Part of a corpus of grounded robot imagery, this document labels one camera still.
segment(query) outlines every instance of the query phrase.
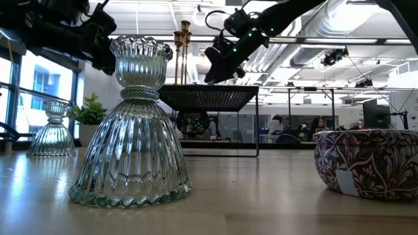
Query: white label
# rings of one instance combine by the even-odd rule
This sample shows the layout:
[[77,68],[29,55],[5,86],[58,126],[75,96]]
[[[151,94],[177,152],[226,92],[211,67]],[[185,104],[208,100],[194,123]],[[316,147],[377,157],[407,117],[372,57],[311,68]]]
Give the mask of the white label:
[[343,194],[359,196],[359,193],[354,185],[353,173],[351,173],[351,171],[336,170],[335,173]]

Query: wooden table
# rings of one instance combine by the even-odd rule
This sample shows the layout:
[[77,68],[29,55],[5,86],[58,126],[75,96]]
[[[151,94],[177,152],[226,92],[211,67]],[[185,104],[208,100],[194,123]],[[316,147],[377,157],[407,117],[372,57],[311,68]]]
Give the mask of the wooden table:
[[[77,157],[0,156],[0,234],[30,235],[394,235],[416,234],[417,203],[341,195],[319,179],[314,152],[261,150],[258,158],[186,157],[194,191],[147,208],[69,202]],[[229,151],[208,149],[209,154]],[[197,153],[185,149],[188,154]]]

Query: green plant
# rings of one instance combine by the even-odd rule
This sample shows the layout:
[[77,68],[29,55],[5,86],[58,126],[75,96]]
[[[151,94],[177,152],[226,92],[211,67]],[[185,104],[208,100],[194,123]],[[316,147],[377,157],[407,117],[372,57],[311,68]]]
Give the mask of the green plant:
[[91,97],[84,97],[84,105],[79,108],[75,106],[67,112],[67,117],[78,121],[83,125],[99,125],[105,118],[107,109],[97,101],[99,98],[94,92]]

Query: ribbed glass vase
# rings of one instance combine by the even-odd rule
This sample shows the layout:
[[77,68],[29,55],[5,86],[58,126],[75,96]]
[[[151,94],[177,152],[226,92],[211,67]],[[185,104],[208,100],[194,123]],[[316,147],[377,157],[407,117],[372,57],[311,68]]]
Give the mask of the ribbed glass vase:
[[28,157],[66,157],[76,154],[74,141],[68,129],[63,125],[63,118],[68,104],[58,101],[45,102],[46,124],[35,136]]
[[183,152],[156,103],[172,50],[141,36],[119,37],[111,49],[124,101],[100,124],[69,196],[101,207],[145,206],[183,198],[192,190]]

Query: person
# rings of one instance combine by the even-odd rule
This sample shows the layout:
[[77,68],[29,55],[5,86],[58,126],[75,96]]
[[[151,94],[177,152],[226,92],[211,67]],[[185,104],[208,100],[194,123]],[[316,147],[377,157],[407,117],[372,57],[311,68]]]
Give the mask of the person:
[[268,134],[279,134],[283,131],[282,118],[279,115],[273,117],[271,121],[267,123]]
[[314,139],[314,134],[321,132],[321,131],[325,131],[324,128],[324,119],[322,119],[321,117],[315,117],[312,121],[312,125],[311,125],[311,137],[312,139]]

